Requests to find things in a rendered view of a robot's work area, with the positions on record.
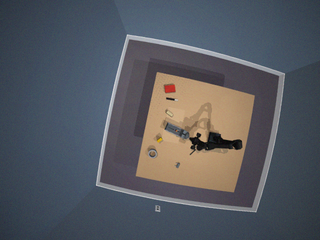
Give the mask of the red rectangular block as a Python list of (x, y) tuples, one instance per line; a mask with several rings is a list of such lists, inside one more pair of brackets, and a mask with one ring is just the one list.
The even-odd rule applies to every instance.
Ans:
[(174, 93), (176, 92), (175, 85), (166, 85), (164, 86), (165, 88), (165, 93)]

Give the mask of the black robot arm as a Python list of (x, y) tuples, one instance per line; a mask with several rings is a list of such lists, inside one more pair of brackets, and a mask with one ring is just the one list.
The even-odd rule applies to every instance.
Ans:
[(205, 149), (205, 151), (210, 151), (210, 150), (219, 149), (219, 148), (229, 149), (229, 150), (230, 149), (241, 150), (243, 148), (242, 140), (240, 140), (240, 139), (236, 139), (236, 140), (231, 141), (231, 140), (223, 139), (221, 136), (215, 136), (215, 135), (213, 137), (214, 142), (211, 142), (211, 141), (203, 142), (202, 141), (201, 144), (199, 144), (199, 141), (200, 141), (199, 138), (193, 138), (193, 140), (192, 140), (193, 145), (196, 146), (196, 149), (198, 151), (201, 151), (202, 149)]

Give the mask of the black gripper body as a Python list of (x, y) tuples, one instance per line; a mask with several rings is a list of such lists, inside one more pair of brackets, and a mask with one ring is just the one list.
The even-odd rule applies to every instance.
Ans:
[[(197, 135), (196, 135), (197, 137), (195, 137), (195, 138), (199, 138), (200, 136), (201, 136), (201, 134), (200, 133), (197, 133)], [(198, 142), (199, 144), (201, 144), (201, 140)], [(192, 150), (195, 150), (195, 148), (196, 148), (196, 146), (195, 145), (192, 145), (191, 147), (190, 147)]]

